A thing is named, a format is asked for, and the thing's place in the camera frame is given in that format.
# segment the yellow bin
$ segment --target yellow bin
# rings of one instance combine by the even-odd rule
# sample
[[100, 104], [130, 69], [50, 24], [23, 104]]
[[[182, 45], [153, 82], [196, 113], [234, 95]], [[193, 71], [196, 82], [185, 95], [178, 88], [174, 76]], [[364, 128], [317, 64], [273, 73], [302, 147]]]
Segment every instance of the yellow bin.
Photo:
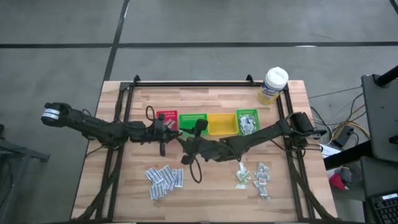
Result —
[[236, 113], [208, 114], [208, 131], [210, 135], [227, 135], [238, 133]]

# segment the red object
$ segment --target red object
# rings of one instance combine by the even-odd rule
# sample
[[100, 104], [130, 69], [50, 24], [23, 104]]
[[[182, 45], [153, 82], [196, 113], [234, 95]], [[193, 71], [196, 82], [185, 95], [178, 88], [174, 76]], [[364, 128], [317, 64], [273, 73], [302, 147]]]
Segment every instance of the red object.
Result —
[[329, 178], [329, 183], [340, 190], [346, 190], [339, 174], [333, 174], [333, 176]]
[[177, 116], [177, 111], [158, 111], [156, 112], [156, 117], [158, 118], [160, 114], [164, 114], [164, 120], [163, 123], [172, 120], [175, 121], [175, 123], [172, 126], [173, 130], [178, 131], [178, 116]]

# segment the keyboard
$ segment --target keyboard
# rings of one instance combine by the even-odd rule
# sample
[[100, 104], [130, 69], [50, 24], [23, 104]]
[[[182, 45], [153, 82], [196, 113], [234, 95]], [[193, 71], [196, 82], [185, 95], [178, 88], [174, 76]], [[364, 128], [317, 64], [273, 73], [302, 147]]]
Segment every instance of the keyboard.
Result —
[[398, 190], [368, 198], [377, 223], [398, 223]]

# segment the red box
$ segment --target red box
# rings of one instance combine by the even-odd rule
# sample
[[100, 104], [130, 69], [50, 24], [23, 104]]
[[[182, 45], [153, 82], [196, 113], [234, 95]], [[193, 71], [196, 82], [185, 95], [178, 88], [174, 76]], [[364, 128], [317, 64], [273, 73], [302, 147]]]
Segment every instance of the red box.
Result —
[[172, 130], [178, 131], [178, 114], [177, 111], [158, 111], [156, 112], [156, 117], [158, 118], [160, 114], [164, 114], [164, 120], [163, 122], [166, 122], [168, 120], [172, 120], [175, 123], [172, 126]]

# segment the concrete floor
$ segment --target concrete floor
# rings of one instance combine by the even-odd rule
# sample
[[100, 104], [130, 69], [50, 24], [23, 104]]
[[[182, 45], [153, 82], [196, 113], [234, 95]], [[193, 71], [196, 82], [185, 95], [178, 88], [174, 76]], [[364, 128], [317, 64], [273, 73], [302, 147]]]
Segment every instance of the concrete floor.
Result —
[[[0, 44], [111, 43], [123, 0], [3, 0]], [[121, 42], [397, 41], [388, 0], [131, 0]], [[51, 153], [32, 161], [16, 223], [68, 220], [87, 141], [40, 121], [46, 102], [95, 112], [110, 49], [0, 49], [0, 123], [6, 138]], [[398, 47], [119, 49], [111, 80], [261, 79], [271, 67], [305, 80], [309, 96], [360, 86], [397, 65]], [[361, 90], [311, 98], [327, 120]], [[349, 108], [330, 122], [346, 118]], [[366, 118], [358, 123], [367, 127]], [[339, 216], [363, 221], [358, 201], [335, 197]]]

